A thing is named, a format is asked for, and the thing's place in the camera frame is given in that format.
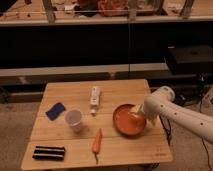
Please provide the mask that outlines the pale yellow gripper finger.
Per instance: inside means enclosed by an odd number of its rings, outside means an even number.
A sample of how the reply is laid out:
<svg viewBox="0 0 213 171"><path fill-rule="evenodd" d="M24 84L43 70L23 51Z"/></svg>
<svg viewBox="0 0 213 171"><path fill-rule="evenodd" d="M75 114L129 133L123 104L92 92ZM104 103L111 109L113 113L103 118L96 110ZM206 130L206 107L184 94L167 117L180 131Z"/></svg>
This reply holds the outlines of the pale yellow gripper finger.
<svg viewBox="0 0 213 171"><path fill-rule="evenodd" d="M155 126L157 123L157 117L150 119L150 122L153 126Z"/></svg>
<svg viewBox="0 0 213 171"><path fill-rule="evenodd" d="M142 115L143 114L143 105L135 105L134 107L131 108L130 110L131 113L136 114L136 115Z"/></svg>

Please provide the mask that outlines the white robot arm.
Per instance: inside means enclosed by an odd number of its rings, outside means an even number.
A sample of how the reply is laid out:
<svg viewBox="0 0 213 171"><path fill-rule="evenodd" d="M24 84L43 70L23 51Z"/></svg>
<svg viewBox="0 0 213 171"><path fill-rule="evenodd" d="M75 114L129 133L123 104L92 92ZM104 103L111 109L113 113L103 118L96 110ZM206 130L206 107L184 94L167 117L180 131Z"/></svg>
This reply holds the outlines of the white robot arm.
<svg viewBox="0 0 213 171"><path fill-rule="evenodd" d="M130 112L143 115L151 122L157 116L164 116L213 144L213 117L176 105L174 99L173 89L162 86L147 95L143 103L131 108Z"/></svg>

